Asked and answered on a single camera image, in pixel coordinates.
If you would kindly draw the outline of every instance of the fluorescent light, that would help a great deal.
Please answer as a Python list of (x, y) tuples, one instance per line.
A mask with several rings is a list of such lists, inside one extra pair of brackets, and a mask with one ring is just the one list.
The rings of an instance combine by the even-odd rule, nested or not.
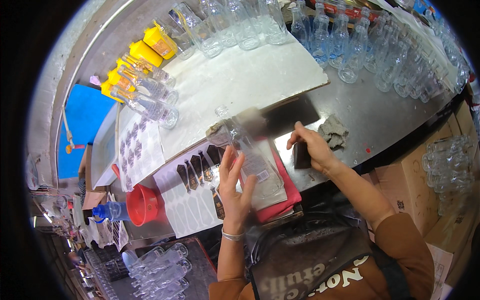
[(52, 223), (52, 219), (47, 215), (47, 213), (43, 213), (43, 216), (47, 219), (48, 222)]

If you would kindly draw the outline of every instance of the red cloth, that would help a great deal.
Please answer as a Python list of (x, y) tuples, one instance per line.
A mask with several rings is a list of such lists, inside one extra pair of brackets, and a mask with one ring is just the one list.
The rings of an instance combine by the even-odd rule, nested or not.
[(280, 157), (278, 157), (275, 151), (272, 151), (272, 154), (275, 159), (276, 167), (278, 168), (278, 173), (283, 179), (283, 187), (287, 193), (287, 200), (257, 211), (257, 218), (260, 222), (265, 222), (268, 219), (287, 212), (293, 208), (295, 203), (301, 201), (299, 190), (297, 190), (297, 187), (295, 187), (295, 184), (293, 184), (292, 179), (290, 179), (287, 170), (283, 166), (282, 160)]

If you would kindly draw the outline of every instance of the silver bracelet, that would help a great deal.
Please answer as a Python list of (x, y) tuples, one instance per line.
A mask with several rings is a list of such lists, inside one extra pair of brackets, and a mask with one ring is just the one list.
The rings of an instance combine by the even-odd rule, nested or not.
[(245, 232), (239, 235), (227, 234), (223, 231), (223, 226), (222, 226), (222, 236), (224, 236), (227, 240), (240, 241), (244, 235), (245, 235)]

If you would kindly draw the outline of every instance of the brown sleeve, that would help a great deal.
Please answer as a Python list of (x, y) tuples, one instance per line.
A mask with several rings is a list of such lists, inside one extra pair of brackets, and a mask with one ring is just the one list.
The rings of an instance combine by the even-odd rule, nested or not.
[(375, 243), (397, 260), (412, 297), (429, 300), (434, 281), (432, 254), (410, 215), (398, 213), (383, 220), (375, 232)]
[(208, 286), (210, 300), (237, 300), (243, 288), (247, 285), (245, 278), (224, 280), (211, 283)]

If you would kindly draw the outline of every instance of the blue water bottle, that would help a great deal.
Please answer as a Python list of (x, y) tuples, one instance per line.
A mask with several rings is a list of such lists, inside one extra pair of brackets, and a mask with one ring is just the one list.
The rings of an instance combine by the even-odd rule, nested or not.
[(105, 218), (110, 221), (130, 221), (126, 202), (108, 201), (107, 204), (99, 204), (92, 208), (92, 214), (102, 218), (100, 222), (103, 222)]

